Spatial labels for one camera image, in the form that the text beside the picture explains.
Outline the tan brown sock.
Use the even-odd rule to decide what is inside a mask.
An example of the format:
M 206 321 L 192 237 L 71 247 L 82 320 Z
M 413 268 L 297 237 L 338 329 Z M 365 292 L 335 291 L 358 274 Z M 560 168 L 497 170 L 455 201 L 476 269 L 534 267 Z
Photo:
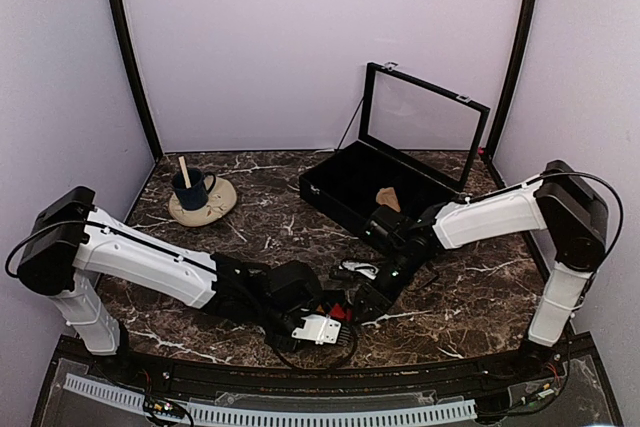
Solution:
M 395 212 L 401 212 L 399 200 L 393 187 L 381 188 L 376 194 L 376 202 L 380 206 L 387 206 Z

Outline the black argyle sock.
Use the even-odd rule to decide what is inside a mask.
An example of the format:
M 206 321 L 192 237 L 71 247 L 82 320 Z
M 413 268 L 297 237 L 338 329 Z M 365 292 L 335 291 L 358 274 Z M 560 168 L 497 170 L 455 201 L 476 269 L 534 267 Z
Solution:
M 352 321 L 352 306 L 348 301 L 338 302 L 337 300 L 324 299 L 319 301 L 312 310 L 340 322 L 350 323 Z

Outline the black glass-lid display box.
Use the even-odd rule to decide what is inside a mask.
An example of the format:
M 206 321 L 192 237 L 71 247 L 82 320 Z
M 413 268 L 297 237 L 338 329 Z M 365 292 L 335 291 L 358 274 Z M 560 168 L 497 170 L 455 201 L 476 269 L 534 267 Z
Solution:
M 355 140 L 299 178 L 300 196 L 379 252 L 394 243 L 374 215 L 380 190 L 415 220 L 465 189 L 488 107 L 387 65 L 366 66 Z

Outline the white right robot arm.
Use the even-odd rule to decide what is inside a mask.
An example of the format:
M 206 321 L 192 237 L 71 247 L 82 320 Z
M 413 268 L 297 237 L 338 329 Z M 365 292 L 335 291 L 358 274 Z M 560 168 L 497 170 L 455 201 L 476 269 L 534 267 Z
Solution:
M 380 204 L 367 221 L 367 239 L 388 250 L 374 279 L 353 300 L 357 323 L 386 314 L 416 272 L 446 250 L 525 231 L 546 231 L 556 254 L 542 298 L 528 327 L 529 342 L 510 360 L 521 381 L 534 379 L 549 363 L 549 352 L 581 306 L 593 279 L 616 246 L 609 207 L 591 183 L 603 179 L 556 160 L 517 185 L 480 197 L 436 204 L 412 219 Z

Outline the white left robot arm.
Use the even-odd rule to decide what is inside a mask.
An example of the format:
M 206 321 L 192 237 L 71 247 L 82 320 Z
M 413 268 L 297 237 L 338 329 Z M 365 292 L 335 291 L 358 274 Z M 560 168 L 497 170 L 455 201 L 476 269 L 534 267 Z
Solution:
M 95 206 L 94 196 L 93 190 L 76 187 L 41 211 L 30 235 L 8 254 L 5 272 L 49 298 L 120 383 L 134 382 L 141 362 L 126 349 L 126 328 L 102 303 L 91 272 L 214 317 L 260 326 L 266 344 L 278 353 L 304 343 L 356 347 L 353 327 L 321 312 L 330 295 L 309 265 L 292 261 L 270 267 L 181 249 L 117 221 Z

